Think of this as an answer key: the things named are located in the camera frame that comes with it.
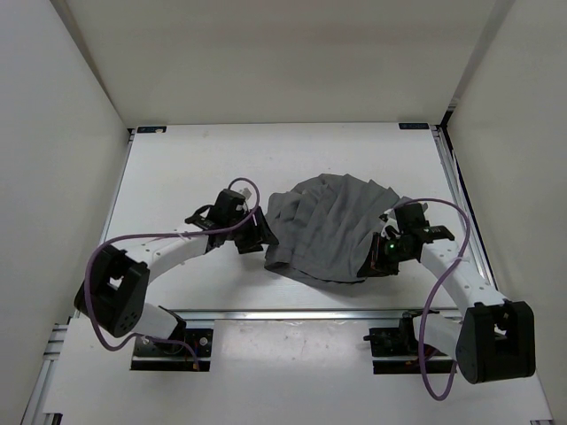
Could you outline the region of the white front cover board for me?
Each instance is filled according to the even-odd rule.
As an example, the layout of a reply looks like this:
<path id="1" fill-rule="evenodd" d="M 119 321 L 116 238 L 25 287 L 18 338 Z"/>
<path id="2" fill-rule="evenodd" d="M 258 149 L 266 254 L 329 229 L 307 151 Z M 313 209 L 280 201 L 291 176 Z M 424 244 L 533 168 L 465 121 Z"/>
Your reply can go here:
<path id="1" fill-rule="evenodd" d="M 419 375 L 375 375 L 362 321 L 218 321 L 206 372 L 141 372 L 88 321 L 66 333 L 45 401 L 65 424 L 528 424 L 551 413 L 536 377 L 454 381 L 437 402 Z"/>

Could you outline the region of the left blue corner label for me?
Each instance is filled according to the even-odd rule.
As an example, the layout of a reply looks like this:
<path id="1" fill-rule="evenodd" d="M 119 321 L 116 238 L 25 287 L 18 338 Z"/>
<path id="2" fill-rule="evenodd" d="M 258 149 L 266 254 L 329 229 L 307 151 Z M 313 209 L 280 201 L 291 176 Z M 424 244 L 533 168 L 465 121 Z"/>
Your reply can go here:
<path id="1" fill-rule="evenodd" d="M 163 134 L 166 131 L 166 126 L 140 126 L 136 129 L 138 134 Z"/>

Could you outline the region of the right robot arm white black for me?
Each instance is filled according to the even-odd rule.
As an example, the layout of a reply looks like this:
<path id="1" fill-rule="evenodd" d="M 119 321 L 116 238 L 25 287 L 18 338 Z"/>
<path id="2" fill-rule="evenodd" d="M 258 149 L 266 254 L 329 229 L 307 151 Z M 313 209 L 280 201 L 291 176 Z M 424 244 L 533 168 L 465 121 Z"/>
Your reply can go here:
<path id="1" fill-rule="evenodd" d="M 534 375 L 534 314 L 524 301 L 499 292 L 464 256 L 447 227 L 427 221 L 422 200 L 409 201 L 384 215 L 387 225 L 373 235 L 360 277 L 386 277 L 400 263 L 417 261 L 436 278 L 434 287 L 453 300 L 462 318 L 453 321 L 431 307 L 403 313 L 397 329 L 370 330 L 366 339 L 377 356 L 415 355 L 419 370 L 428 372 L 435 354 L 448 356 L 472 384 Z"/>

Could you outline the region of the grey pleated skirt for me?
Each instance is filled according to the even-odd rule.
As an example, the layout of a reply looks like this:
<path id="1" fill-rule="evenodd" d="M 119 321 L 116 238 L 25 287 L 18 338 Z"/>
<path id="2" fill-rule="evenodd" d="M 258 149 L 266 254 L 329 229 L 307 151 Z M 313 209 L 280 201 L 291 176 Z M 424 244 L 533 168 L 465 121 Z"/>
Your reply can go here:
<path id="1" fill-rule="evenodd" d="M 408 201 L 393 189 L 350 174 L 320 174 L 268 199 L 265 213 L 278 239 L 264 267 L 284 277 L 318 282 L 358 283 L 380 216 Z"/>

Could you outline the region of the blue corner label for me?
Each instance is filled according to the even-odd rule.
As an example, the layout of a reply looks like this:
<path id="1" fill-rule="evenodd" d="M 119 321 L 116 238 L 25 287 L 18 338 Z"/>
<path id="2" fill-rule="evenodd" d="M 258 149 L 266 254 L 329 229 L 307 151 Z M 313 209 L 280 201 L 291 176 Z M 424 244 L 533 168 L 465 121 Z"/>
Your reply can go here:
<path id="1" fill-rule="evenodd" d="M 138 134 L 163 134 L 166 131 L 166 126 L 140 126 L 136 129 Z"/>
<path id="2" fill-rule="evenodd" d="M 430 126 L 428 123 L 401 122 L 399 128 L 400 130 L 429 130 Z"/>

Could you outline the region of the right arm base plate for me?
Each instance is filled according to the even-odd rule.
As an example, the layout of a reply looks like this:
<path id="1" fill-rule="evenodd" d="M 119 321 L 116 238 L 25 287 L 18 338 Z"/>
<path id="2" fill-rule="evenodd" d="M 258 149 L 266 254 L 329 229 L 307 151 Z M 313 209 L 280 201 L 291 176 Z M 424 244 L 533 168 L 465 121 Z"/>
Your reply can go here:
<path id="1" fill-rule="evenodd" d="M 369 343 L 374 375 L 419 375 L 417 341 L 399 328 L 370 328 L 363 341 Z M 423 349 L 428 374 L 448 374 L 453 361 L 429 345 Z"/>

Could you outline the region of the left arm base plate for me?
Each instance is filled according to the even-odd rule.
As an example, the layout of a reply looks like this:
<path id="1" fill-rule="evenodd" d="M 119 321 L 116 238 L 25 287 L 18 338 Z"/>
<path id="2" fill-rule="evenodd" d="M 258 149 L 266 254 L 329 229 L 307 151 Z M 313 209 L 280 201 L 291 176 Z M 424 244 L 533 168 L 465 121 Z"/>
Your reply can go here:
<path id="1" fill-rule="evenodd" d="M 184 345 L 154 343 L 138 337 L 132 351 L 130 369 L 144 372 L 208 372 L 214 341 L 214 329 L 192 325 L 184 330 Z"/>

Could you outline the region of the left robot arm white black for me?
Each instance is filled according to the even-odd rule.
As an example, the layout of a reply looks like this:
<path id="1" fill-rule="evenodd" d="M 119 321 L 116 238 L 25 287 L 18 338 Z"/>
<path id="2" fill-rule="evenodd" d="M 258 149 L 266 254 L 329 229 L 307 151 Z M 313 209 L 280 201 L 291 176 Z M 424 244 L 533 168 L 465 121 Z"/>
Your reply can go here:
<path id="1" fill-rule="evenodd" d="M 258 205 L 244 194 L 223 189 L 215 202 L 197 209 L 171 233 L 139 234 L 140 244 L 116 247 L 125 236 L 100 245 L 91 255 L 74 305 L 87 315 L 99 342 L 115 352 L 134 337 L 145 337 L 164 353 L 186 347 L 184 321 L 146 302 L 147 290 L 169 270 L 232 242 L 241 254 L 262 251 L 278 240 Z M 106 335 L 119 338 L 111 345 Z"/>

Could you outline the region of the right blue corner label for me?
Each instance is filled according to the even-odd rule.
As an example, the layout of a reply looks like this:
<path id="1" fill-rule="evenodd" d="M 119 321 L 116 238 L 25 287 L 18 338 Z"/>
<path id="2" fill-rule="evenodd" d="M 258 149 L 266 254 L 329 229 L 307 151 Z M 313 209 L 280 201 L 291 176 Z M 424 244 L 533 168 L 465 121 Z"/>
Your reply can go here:
<path id="1" fill-rule="evenodd" d="M 429 130 L 430 126 L 428 123 L 401 122 L 399 128 L 400 130 Z"/>

